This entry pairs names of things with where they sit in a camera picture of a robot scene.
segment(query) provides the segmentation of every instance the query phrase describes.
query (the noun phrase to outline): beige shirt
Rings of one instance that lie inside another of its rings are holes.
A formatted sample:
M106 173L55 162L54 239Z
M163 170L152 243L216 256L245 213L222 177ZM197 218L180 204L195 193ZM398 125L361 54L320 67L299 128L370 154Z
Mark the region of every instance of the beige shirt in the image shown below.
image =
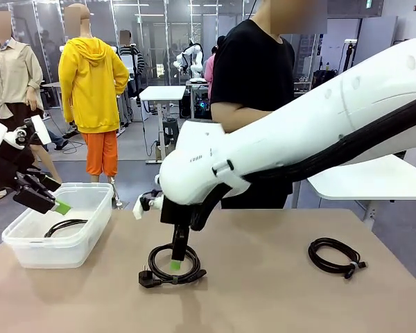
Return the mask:
M32 48L11 38L7 47L0 49L0 119L12 117L6 103L25 103L28 87L35 89L37 107L43 110L42 80L42 68Z

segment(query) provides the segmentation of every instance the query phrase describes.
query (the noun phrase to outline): black t-shirt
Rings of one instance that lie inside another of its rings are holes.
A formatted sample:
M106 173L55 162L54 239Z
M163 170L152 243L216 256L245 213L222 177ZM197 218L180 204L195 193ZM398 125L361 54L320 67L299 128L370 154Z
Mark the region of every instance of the black t-shirt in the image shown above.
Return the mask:
M294 99L294 61L290 43L280 44L252 20L243 21L216 53L211 104L277 110Z

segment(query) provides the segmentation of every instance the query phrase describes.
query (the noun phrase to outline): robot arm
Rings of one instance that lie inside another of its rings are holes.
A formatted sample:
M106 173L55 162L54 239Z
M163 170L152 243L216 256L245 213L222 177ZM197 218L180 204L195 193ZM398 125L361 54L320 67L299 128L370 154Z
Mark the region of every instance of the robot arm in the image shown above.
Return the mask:
M239 194L252 182L295 182L413 147L416 39L375 55L232 134L218 124L202 128L186 122L157 181L164 196L161 222L175 226L172 259L183 260L189 228L203 229L222 197ZM136 207L148 210L157 206L154 202Z
M38 136L43 144L51 142L39 116L25 119L25 125L14 132L6 132L0 124L0 188L16 191L14 201L40 213L49 210L66 214L70 207L57 202L50 191L60 184L33 167L34 157L29 144Z
M185 56L188 56L192 59L193 64L191 64L191 72L193 74L193 78L201 77L201 73L203 70L203 51L202 47L199 44L192 44L190 47L186 48L180 55L176 58L177 60L173 63L174 67L178 68L179 71L186 71L188 68L188 62Z

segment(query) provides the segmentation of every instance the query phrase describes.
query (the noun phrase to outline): yellow hoodie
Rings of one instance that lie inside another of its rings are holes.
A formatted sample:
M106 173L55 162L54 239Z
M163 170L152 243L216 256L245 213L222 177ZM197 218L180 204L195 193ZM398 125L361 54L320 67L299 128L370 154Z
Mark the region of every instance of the yellow hoodie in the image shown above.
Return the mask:
M64 118L82 133L119 128L116 95L123 93L129 73L111 47L98 38L73 38L58 66Z

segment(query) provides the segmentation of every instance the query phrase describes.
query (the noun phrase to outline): plastic container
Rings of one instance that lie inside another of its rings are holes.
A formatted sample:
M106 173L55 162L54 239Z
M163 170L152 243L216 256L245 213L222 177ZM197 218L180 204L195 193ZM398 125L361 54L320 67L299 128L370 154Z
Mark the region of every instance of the plastic container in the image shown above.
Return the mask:
M54 196L72 206L66 215L40 214L27 209L1 234L25 268L75 268L81 266L102 235L112 213L110 184L63 184ZM68 219L86 219L86 224L44 234L54 224Z

